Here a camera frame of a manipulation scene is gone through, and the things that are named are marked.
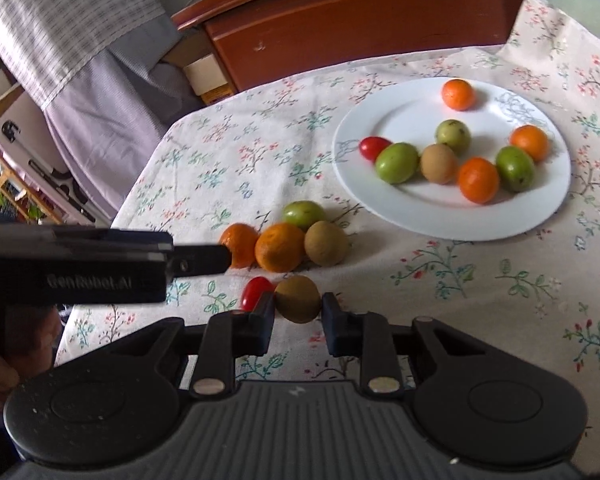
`checkered cloth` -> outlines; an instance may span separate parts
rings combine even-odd
[[[163,13],[159,0],[0,0],[0,57],[44,110],[93,56]]]

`purple cloth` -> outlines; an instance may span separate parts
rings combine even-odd
[[[160,63],[180,36],[165,14],[97,54],[45,109],[62,158],[112,219],[168,128],[202,107],[182,71]]]

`floral tablecloth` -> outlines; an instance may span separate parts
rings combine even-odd
[[[397,228],[347,196],[333,171],[340,120],[368,95],[420,77],[494,83],[534,102],[573,159],[571,192],[544,225],[499,242],[432,240]],[[528,110],[512,95],[512,125]],[[352,249],[331,269],[302,269],[352,311],[408,324],[426,314],[570,380],[589,405],[575,461],[600,470],[600,40],[543,0],[525,0],[497,49],[362,60],[237,95],[176,123],[115,221],[168,230],[178,243],[214,242],[232,222],[258,229],[292,200],[323,204]],[[77,307],[58,362],[166,316],[204,322],[235,308],[259,269],[176,280],[160,306]],[[356,378],[353,359],[331,358],[318,321],[277,319],[268,355],[237,361],[238,378]],[[408,366],[405,375],[409,380]]]

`orange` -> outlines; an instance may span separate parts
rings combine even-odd
[[[231,266],[234,269],[243,269],[249,267],[256,259],[257,240],[258,232],[250,225],[231,224],[224,230],[219,242],[231,251]]]
[[[458,186],[466,199],[485,204],[498,192],[500,176],[496,167],[488,160],[474,156],[460,167]]]
[[[452,110],[468,110],[475,103],[474,88],[463,79],[452,79],[442,86],[442,100]]]
[[[291,272],[303,257],[304,231],[293,224],[273,224],[256,243],[256,261],[269,272]]]
[[[534,162],[545,160],[551,151],[549,137],[532,124],[525,124],[513,130],[509,137],[509,144],[527,152]]]

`cardboard box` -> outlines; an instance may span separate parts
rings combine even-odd
[[[204,32],[192,30],[168,51],[162,60],[184,69],[187,65],[211,54],[211,47]]]
[[[213,54],[187,65],[183,70],[193,91],[207,106],[234,95]]]

